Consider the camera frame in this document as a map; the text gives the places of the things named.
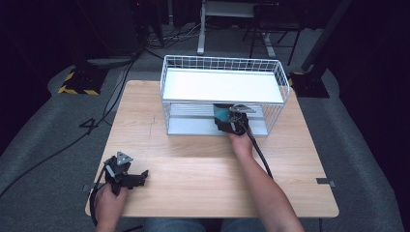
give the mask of chair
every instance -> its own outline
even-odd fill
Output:
[[[280,2],[259,3],[253,7],[253,21],[250,28],[253,28],[253,35],[249,58],[252,57],[256,33],[261,32],[264,33],[265,36],[269,36],[269,33],[281,32],[283,35],[277,43],[275,45],[272,44],[272,46],[292,47],[292,51],[290,52],[289,60],[287,62],[287,65],[290,65],[299,35],[302,30],[299,19],[291,8],[281,5]],[[245,40],[250,28],[248,28],[242,41]],[[297,32],[293,45],[278,45],[286,34],[291,31]]]

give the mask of white wire basket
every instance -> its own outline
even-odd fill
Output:
[[[256,136],[267,136],[289,97],[278,60],[165,56],[161,100],[167,134],[224,135],[214,104],[243,104]]]

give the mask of person's right hand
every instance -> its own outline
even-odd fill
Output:
[[[111,184],[105,184],[96,196],[95,208],[96,231],[115,231],[117,222],[123,213],[127,201],[128,189],[121,188],[118,196],[111,190]]]
[[[242,135],[237,135],[237,134],[234,134],[234,133],[228,133],[227,136],[231,140],[232,150],[235,153],[235,155],[237,156],[237,158],[252,156],[253,144],[250,141],[250,138],[246,133],[244,133]]]

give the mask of gray floor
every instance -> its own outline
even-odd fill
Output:
[[[212,30],[207,34],[205,55],[248,57],[250,37],[242,42],[244,33],[239,29]],[[320,34],[319,30],[302,33],[291,66],[284,66],[287,73],[301,70]],[[160,56],[196,55],[196,46],[197,37],[193,37],[153,51]],[[263,47],[254,52],[254,58],[267,58]],[[276,49],[282,64],[286,63],[288,52],[286,48]],[[128,79],[159,80],[161,65],[162,60],[145,52],[133,65]],[[50,80],[52,98],[1,156],[0,189],[75,141],[86,132],[78,127],[81,123],[90,118],[101,119],[105,105],[112,105],[111,94],[124,68],[109,71],[100,96],[57,94],[70,69],[67,67]],[[394,192],[338,98],[335,78],[326,72],[323,81],[331,95],[329,99],[299,99],[299,103],[325,172],[336,183],[333,192],[340,214],[323,220],[324,231],[403,231]],[[114,117],[115,109],[107,121],[112,122]],[[0,231],[92,231],[93,223],[84,213],[87,193],[81,188],[93,182],[109,132],[110,126],[101,123],[90,135],[19,180],[0,200]],[[119,229],[142,220],[123,218]],[[319,231],[315,218],[302,218],[302,223],[306,231]]]

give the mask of person's left hand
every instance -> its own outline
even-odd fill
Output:
[[[96,231],[115,231],[117,222],[123,213],[127,200],[128,189],[121,188],[116,196],[112,193],[111,184],[105,184],[96,195],[95,209]]]

